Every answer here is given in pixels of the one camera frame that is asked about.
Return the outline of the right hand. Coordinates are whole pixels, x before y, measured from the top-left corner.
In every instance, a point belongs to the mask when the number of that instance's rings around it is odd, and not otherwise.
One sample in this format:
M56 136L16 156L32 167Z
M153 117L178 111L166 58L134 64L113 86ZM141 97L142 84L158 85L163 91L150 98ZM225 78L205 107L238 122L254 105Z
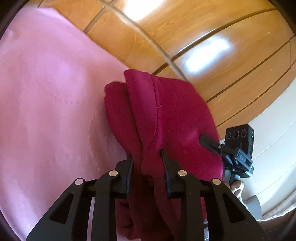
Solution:
M237 180L233 182L232 184L229 184L227 182L224 182L224 184L231 190L231 192L238 198L241 198L241 194L244 189L244 182L241 180Z

